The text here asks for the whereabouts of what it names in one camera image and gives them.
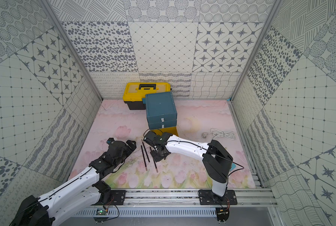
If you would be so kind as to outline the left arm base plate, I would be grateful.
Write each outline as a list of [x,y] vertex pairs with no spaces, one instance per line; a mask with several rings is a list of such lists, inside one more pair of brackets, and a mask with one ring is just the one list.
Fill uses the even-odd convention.
[[125,201],[126,190],[110,190],[104,192],[99,201],[102,205],[113,204],[113,205],[123,205]]

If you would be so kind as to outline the yellow bottom drawer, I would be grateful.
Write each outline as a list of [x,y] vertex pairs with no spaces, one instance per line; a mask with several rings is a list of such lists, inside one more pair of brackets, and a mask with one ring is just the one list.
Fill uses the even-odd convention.
[[175,135],[175,136],[177,136],[177,137],[179,136],[176,127],[168,127],[168,128],[154,129],[154,130],[152,130],[152,131],[153,131],[154,133],[156,133],[157,135],[160,135],[160,136],[161,136],[164,132],[173,134],[173,135]]

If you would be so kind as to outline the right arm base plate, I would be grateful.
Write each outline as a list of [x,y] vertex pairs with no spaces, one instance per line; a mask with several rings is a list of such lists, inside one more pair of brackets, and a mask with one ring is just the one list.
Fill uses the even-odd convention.
[[237,205],[237,197],[234,190],[226,190],[222,197],[214,194],[211,190],[200,189],[198,191],[200,205]]

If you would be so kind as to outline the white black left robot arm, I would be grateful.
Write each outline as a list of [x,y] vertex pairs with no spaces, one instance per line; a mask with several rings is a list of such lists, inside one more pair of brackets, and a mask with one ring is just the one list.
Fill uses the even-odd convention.
[[108,150],[87,168],[61,186],[39,197],[24,199],[12,226],[59,226],[84,208],[98,204],[108,211],[110,205],[122,205],[125,190],[112,190],[103,179],[118,171],[135,151],[135,141],[108,139]]

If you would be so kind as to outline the teal drawer cabinet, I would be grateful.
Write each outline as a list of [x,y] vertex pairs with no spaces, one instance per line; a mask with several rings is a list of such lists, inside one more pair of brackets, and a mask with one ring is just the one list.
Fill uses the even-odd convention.
[[176,116],[177,110],[172,92],[147,94],[145,96],[146,117]]

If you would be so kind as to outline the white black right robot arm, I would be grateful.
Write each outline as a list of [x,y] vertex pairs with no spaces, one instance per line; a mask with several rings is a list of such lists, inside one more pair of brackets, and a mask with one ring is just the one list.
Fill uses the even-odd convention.
[[157,162],[166,159],[171,153],[201,161],[213,181],[212,193],[218,197],[225,195],[233,157],[217,140],[200,143],[182,139],[167,132],[157,135],[149,131],[145,134],[143,141],[152,148],[151,155]]

